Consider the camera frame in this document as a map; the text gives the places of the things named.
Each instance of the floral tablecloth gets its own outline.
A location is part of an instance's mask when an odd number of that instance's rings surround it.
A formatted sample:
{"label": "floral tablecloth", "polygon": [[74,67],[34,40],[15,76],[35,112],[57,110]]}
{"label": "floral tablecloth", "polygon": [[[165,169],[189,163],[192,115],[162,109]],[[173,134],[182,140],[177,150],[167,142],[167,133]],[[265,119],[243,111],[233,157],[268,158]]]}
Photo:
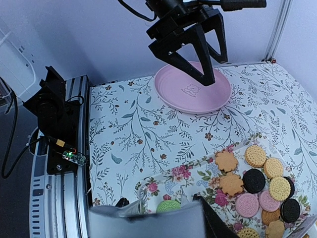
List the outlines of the floral tablecloth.
{"label": "floral tablecloth", "polygon": [[[145,77],[96,86],[91,93],[90,179],[93,203],[136,200],[145,177],[187,164],[264,132],[317,204],[317,104],[278,64],[218,68],[230,101],[216,112],[189,115],[165,105]],[[317,214],[317,206],[311,208]]]}
{"label": "floral tablecloth", "polygon": [[[278,158],[284,167],[287,166],[267,136],[256,133],[246,140],[235,142],[222,149],[233,152],[234,157],[238,160],[234,174],[242,178],[248,170],[252,169],[244,157],[246,149],[251,145],[262,147],[268,157]],[[218,165],[215,164],[217,152],[138,182],[135,192],[139,199],[146,198],[145,212],[155,213],[158,205],[166,200],[176,200],[182,204],[183,199],[185,202],[192,201],[194,194],[200,194],[231,230],[238,232],[243,227],[249,227],[255,229],[260,237],[264,238],[267,226],[262,223],[262,208],[253,217],[244,218],[236,211],[236,199],[240,195],[236,194],[231,197],[220,189],[220,178],[226,173],[220,171]],[[270,180],[265,175],[264,168],[261,168],[261,171],[265,176],[263,190],[268,190]],[[299,219],[294,223],[284,223],[286,228],[284,237],[288,237],[307,218],[311,205],[300,184],[295,181],[294,174],[291,171],[284,171],[283,176],[289,177],[295,182],[292,198],[296,199],[301,206]]]}

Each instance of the black cable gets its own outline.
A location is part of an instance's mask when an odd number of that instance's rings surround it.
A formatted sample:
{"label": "black cable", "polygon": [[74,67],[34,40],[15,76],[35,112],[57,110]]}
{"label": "black cable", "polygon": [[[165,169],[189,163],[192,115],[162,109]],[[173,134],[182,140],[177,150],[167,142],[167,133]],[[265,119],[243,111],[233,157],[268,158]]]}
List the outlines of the black cable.
{"label": "black cable", "polygon": [[5,113],[4,113],[5,115],[7,115],[10,112],[10,109],[12,108],[12,105],[13,105],[13,98],[11,96],[11,102],[10,102],[8,108],[6,109]]}
{"label": "black cable", "polygon": [[10,168],[9,172],[7,174],[5,174],[5,167],[6,167],[6,163],[8,161],[8,158],[9,158],[9,153],[10,153],[10,150],[11,150],[11,145],[12,145],[12,142],[13,142],[13,137],[14,137],[14,133],[15,133],[15,129],[16,129],[16,123],[17,123],[17,119],[18,119],[18,102],[17,102],[16,95],[15,95],[15,93],[12,90],[11,90],[11,100],[14,103],[14,118],[13,118],[12,129],[11,129],[11,133],[10,133],[10,137],[9,137],[9,142],[8,142],[7,147],[6,147],[6,151],[5,151],[5,155],[4,155],[4,159],[3,159],[3,163],[2,163],[2,168],[1,168],[1,177],[3,179],[7,179],[11,175],[11,173],[14,170],[16,164],[19,162],[19,160],[21,159],[22,155],[30,147],[30,145],[32,145],[34,143],[37,143],[38,141],[40,141],[40,139],[42,139],[42,138],[39,138],[39,139],[31,142],[29,145],[25,146],[24,149],[18,155],[18,157],[15,159],[15,161],[14,161],[12,167]]}
{"label": "black cable", "polygon": [[78,106],[81,106],[85,103],[85,98],[83,96],[80,96],[80,95],[77,95],[77,96],[74,96],[74,97],[71,97],[69,98],[66,102],[69,103],[71,99],[73,98],[80,98],[82,100],[82,103],[80,103]]}
{"label": "black cable", "polygon": [[143,19],[143,20],[146,20],[146,21],[155,21],[156,18],[158,17],[155,13],[154,13],[154,18],[153,19],[150,19],[148,18],[147,16],[144,16],[140,13],[138,13],[136,10],[134,10],[132,7],[130,7],[128,4],[126,4],[123,0],[118,0],[118,2],[124,6],[129,12],[131,12],[133,15]]}
{"label": "black cable", "polygon": [[19,162],[19,160],[21,159],[21,157],[22,157],[22,155],[25,153],[25,151],[26,151],[32,144],[35,144],[35,143],[39,142],[42,138],[43,138],[43,137],[40,137],[40,138],[38,138],[38,139],[32,141],[30,144],[28,144],[27,146],[25,146],[25,147],[23,148],[23,150],[20,152],[20,154],[16,157],[16,159],[15,159],[15,161],[13,162],[13,164],[12,164],[12,166],[11,166],[9,172],[8,172],[6,175],[4,174],[6,164],[3,163],[3,164],[2,164],[2,170],[1,170],[1,177],[2,177],[3,179],[7,179],[7,178],[11,175],[11,173],[13,172],[15,166],[17,165],[17,163]]}
{"label": "black cable", "polygon": [[10,153],[10,149],[11,149],[11,145],[12,145],[12,141],[13,141],[13,136],[14,136],[14,133],[15,133],[16,122],[17,122],[17,119],[18,119],[18,102],[17,102],[17,99],[16,99],[16,95],[15,95],[15,93],[13,91],[11,92],[11,100],[14,103],[14,117],[13,117],[13,124],[12,124],[11,134],[10,134],[10,137],[9,137],[9,142],[8,142],[7,147],[6,147],[4,160],[3,160],[3,163],[2,163],[2,169],[1,169],[1,177],[4,178],[4,179],[7,178],[5,176],[5,174],[4,174],[4,170],[5,170],[6,163],[8,161],[8,157],[9,157],[9,153]]}
{"label": "black cable", "polygon": [[5,81],[1,77],[0,77],[0,80],[3,82],[3,84],[4,84],[4,86],[6,87],[7,90],[11,91],[10,92],[10,94],[11,94],[11,102],[10,102],[8,108],[6,109],[5,113],[4,113],[6,115],[6,114],[8,114],[10,112],[10,109],[11,109],[12,104],[13,104],[12,90],[9,89],[9,87],[7,86],[7,84],[5,83]]}

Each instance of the flower-shaped cookie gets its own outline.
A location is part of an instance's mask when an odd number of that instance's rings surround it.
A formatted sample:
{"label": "flower-shaped cookie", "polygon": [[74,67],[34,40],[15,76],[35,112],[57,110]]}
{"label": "flower-shaped cookie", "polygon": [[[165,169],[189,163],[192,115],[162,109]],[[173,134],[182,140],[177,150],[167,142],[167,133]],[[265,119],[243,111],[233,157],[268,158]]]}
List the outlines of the flower-shaped cookie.
{"label": "flower-shaped cookie", "polygon": [[238,160],[234,157],[233,153],[223,151],[216,154],[215,163],[218,165],[219,170],[230,172],[235,170],[238,165]]}
{"label": "flower-shaped cookie", "polygon": [[243,181],[239,175],[235,175],[232,172],[227,173],[226,176],[220,178],[220,188],[223,193],[234,196],[237,193],[243,192]]}

